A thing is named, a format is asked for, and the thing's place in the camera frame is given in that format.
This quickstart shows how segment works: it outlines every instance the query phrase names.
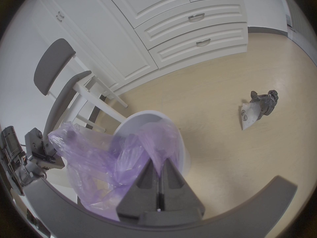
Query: metal handle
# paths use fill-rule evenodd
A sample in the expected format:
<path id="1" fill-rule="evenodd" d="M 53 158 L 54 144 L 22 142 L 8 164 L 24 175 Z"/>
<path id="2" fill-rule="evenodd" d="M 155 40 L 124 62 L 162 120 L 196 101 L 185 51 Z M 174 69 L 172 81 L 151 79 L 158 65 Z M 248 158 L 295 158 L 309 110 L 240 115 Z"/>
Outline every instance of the metal handle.
<path id="1" fill-rule="evenodd" d="M 58 15 L 61 16 L 62 18 L 65 18 L 65 17 L 61 14 L 60 11 L 58 12 Z"/>
<path id="2" fill-rule="evenodd" d="M 61 19 L 59 19 L 57 15 L 56 15 L 56 18 L 58 19 L 59 22 L 61 22 Z"/>
<path id="3" fill-rule="evenodd" d="M 192 18 L 197 18 L 197 17 L 202 17 L 201 19 L 203 19 L 205 17 L 204 13 L 200 13 L 200 14 L 196 14 L 193 16 L 189 16 L 188 19 L 191 20 Z"/>
<path id="4" fill-rule="evenodd" d="M 198 45 L 198 44 L 205 43 L 205 42 L 210 42 L 210 38 L 208 40 L 204 40 L 202 42 L 196 42 L 196 44 Z"/>

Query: purple plastic bag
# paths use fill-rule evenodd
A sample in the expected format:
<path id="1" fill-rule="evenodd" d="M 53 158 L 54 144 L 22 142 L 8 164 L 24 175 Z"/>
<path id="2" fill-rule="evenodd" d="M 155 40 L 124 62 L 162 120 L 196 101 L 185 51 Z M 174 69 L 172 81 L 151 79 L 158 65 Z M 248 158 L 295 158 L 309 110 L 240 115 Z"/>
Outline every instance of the purple plastic bag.
<path id="1" fill-rule="evenodd" d="M 127 138 L 66 122 L 49 139 L 67 160 L 69 182 L 81 204 L 113 220 L 119 220 L 116 207 L 149 157 L 159 175 L 167 158 L 178 167 L 178 129 L 164 119 L 143 125 Z"/>

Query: chair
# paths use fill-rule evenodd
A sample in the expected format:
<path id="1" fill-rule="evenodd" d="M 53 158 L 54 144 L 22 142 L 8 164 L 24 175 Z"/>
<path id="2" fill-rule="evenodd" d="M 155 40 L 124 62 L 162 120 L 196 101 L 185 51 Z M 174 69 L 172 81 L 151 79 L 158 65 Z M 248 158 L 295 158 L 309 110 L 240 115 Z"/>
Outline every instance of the chair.
<path id="1" fill-rule="evenodd" d="M 50 93 L 50 88 L 61 70 L 71 59 L 83 69 L 83 72 L 73 76 L 63 87 L 58 97 L 55 98 L 54 95 Z M 48 135 L 48 133 L 53 131 L 54 127 L 60 125 L 61 122 L 73 122 L 76 117 L 104 132 L 105 128 L 101 128 L 78 114 L 87 101 L 90 101 L 93 105 L 97 106 L 114 119 L 123 122 L 126 119 L 123 115 L 90 92 L 90 89 L 95 83 L 101 85 L 107 93 L 111 94 L 124 107 L 128 106 L 84 65 L 65 39 L 58 39 L 53 42 L 45 51 L 34 73 L 34 84 L 40 92 L 45 96 L 50 94 L 55 99 L 47 118 L 43 135 Z M 79 93 L 79 95 L 68 109 L 68 106 L 76 93 Z"/>

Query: wooden floor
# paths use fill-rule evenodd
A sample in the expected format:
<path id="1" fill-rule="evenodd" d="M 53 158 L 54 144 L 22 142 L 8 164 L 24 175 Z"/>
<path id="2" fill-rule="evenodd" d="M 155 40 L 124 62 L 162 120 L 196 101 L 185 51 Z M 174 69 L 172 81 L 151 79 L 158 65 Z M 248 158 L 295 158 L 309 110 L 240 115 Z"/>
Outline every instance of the wooden floor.
<path id="1" fill-rule="evenodd" d="M 245 131 L 240 108 L 250 92 L 278 92 L 272 114 Z M 178 126 L 192 166 L 185 177 L 210 218 L 243 203 L 273 177 L 298 185 L 286 213 L 267 237 L 297 216 L 317 182 L 317 68 L 285 36 L 249 34 L 248 52 L 167 74 L 108 101 L 128 117 L 152 109 Z M 100 112 L 96 123 L 113 133 L 119 123 Z"/>

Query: white wall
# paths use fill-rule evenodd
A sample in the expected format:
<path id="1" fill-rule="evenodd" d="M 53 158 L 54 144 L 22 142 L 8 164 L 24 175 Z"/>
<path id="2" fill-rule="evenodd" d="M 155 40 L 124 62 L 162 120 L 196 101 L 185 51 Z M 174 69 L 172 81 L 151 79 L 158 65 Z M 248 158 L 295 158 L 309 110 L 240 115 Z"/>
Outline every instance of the white wall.
<path id="1" fill-rule="evenodd" d="M 244 0 L 248 26 L 278 29 L 287 32 L 282 0 Z"/>
<path id="2" fill-rule="evenodd" d="M 0 124 L 3 129 L 13 125 L 21 144 L 34 127 L 43 131 L 54 102 L 42 95 L 33 81 L 36 66 L 48 48 L 31 21 L 35 2 L 23 3 L 0 41 Z M 74 74 L 69 67 L 62 70 L 52 86 L 55 96 Z M 89 118 L 92 109 L 93 105 L 86 105 L 80 114 Z"/>

